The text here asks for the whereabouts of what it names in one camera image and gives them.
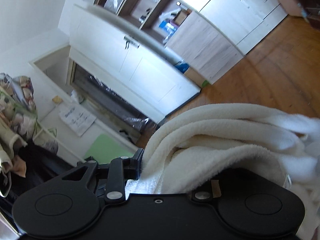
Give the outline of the cream fleece zip jacket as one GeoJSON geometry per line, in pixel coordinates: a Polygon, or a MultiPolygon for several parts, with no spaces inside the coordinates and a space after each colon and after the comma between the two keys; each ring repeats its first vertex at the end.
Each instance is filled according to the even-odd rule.
{"type": "Polygon", "coordinates": [[[261,105],[204,105],[166,122],[125,193],[187,193],[229,167],[247,168],[302,200],[300,239],[319,231],[319,119],[261,105]]]}

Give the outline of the green mat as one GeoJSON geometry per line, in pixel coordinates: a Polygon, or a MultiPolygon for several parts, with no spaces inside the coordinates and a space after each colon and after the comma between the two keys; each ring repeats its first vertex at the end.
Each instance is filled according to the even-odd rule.
{"type": "Polygon", "coordinates": [[[130,150],[107,135],[101,134],[87,150],[84,159],[93,158],[100,164],[108,164],[119,157],[130,158],[134,153],[135,150],[130,150]]]}

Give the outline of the white paper sheet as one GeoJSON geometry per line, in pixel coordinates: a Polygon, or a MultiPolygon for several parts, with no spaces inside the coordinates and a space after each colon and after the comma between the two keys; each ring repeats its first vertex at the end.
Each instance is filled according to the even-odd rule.
{"type": "Polygon", "coordinates": [[[97,118],[82,106],[74,103],[59,107],[59,117],[78,137],[83,136],[97,118]]]}

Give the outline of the floral patterned bag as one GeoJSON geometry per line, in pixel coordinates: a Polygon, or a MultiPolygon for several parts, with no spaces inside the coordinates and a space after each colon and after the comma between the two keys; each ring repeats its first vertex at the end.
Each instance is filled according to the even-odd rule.
{"type": "Polygon", "coordinates": [[[12,173],[26,176],[26,161],[16,152],[33,142],[39,128],[31,79],[1,73],[1,197],[9,194],[12,173]]]}

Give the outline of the fireplace with dark glass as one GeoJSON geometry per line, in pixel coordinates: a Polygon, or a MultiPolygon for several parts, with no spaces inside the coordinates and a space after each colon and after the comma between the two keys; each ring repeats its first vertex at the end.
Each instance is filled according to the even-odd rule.
{"type": "Polygon", "coordinates": [[[67,82],[101,122],[137,147],[146,147],[158,128],[155,122],[73,60],[69,61],[67,82]]]}

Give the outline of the white cabinet with shelves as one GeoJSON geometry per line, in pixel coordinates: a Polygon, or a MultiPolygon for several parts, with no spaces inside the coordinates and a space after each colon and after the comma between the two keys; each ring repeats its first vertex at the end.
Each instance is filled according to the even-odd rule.
{"type": "Polygon", "coordinates": [[[197,12],[175,25],[177,0],[120,0],[115,11],[109,1],[66,0],[58,27],[71,60],[155,123],[200,93],[197,77],[215,83],[242,59],[197,12]]]}

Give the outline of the white wood drawer cabinet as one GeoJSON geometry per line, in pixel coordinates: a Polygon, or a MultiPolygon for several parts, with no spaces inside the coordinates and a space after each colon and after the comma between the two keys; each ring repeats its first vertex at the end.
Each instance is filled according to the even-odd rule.
{"type": "Polygon", "coordinates": [[[278,0],[210,0],[200,13],[244,55],[287,16],[278,0]]]}

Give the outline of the pink bag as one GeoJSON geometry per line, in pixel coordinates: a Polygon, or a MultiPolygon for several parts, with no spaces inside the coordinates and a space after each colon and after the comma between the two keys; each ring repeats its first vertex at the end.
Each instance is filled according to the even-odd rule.
{"type": "Polygon", "coordinates": [[[293,17],[302,17],[302,6],[298,0],[278,0],[286,13],[293,17]]]}

